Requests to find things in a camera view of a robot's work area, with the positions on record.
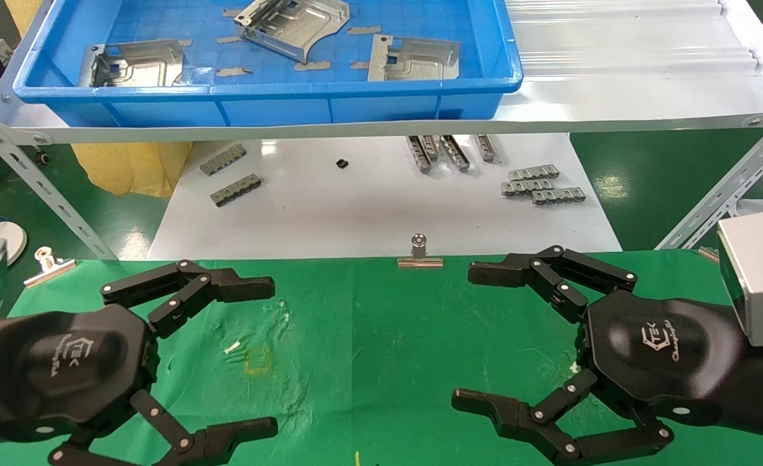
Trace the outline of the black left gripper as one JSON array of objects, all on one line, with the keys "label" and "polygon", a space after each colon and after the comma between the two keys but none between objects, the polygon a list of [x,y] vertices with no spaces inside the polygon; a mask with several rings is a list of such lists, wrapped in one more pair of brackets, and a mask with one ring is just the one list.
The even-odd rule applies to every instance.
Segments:
[{"label": "black left gripper", "polygon": [[[148,392],[159,365],[155,337],[172,336],[215,301],[274,298],[272,278],[182,260],[107,283],[101,294],[107,306],[94,312],[0,321],[0,443],[71,434],[50,453],[50,464],[131,465],[89,446],[138,413],[170,445],[156,465],[225,465],[240,443],[277,436],[274,417],[189,433]],[[128,310],[162,297],[148,324]]]}]

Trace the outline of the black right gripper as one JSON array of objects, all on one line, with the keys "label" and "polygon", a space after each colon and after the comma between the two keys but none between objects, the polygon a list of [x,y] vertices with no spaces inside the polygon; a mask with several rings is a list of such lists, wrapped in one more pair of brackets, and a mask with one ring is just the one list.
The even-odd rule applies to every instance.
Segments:
[{"label": "black right gripper", "polygon": [[[537,405],[478,390],[453,392],[453,408],[489,418],[497,436],[534,446],[553,465],[597,465],[662,451],[674,434],[656,417],[745,427],[737,370],[746,339],[728,307],[630,294],[637,282],[632,271],[560,245],[510,253],[498,263],[474,261],[468,282],[529,287],[584,333],[587,369]],[[589,305],[574,283],[607,295]],[[590,394],[634,426],[578,438],[561,430],[558,420]]]}]

